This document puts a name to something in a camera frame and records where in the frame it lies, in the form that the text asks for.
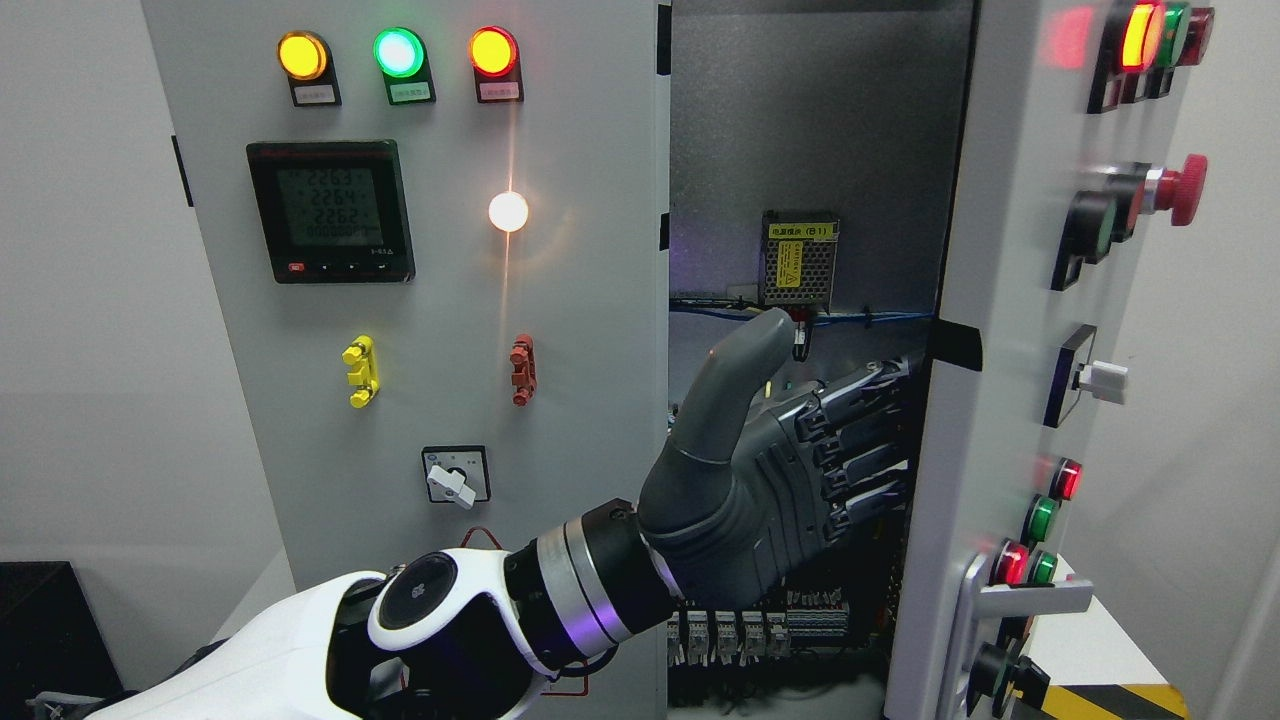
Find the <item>grey robotic left hand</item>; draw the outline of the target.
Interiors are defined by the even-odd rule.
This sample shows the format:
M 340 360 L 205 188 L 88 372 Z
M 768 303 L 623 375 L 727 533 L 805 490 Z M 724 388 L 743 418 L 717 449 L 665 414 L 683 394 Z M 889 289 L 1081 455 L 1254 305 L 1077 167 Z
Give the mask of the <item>grey robotic left hand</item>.
M 910 495 L 918 359 L 756 401 L 791 359 L 792 329 L 769 310 L 710 350 L 640 493 L 646 543 L 708 609 L 755 603 Z

